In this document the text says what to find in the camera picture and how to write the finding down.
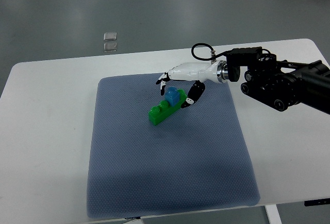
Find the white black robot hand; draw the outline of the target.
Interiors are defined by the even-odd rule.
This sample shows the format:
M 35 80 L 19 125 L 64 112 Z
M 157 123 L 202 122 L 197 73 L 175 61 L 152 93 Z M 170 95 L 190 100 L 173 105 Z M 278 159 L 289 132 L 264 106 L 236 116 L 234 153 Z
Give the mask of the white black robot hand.
M 227 63 L 225 61 L 217 61 L 215 63 L 190 62 L 180 64 L 163 73 L 156 83 L 160 85 L 161 95 L 164 95 L 168 81 L 193 81 L 194 83 L 187 94 L 187 98 L 181 105 L 182 108 L 186 108 L 199 100 L 205 90 L 205 81 L 224 83 L 228 79 Z

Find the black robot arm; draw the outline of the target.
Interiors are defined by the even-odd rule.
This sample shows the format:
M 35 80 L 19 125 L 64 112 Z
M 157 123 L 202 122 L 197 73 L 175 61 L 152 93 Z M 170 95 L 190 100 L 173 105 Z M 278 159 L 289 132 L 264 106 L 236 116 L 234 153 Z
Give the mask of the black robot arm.
M 278 61 L 262 47 L 235 48 L 225 56 L 230 81 L 237 82 L 240 68 L 247 68 L 243 94 L 281 112 L 303 103 L 329 113 L 329 68 L 322 61 Z

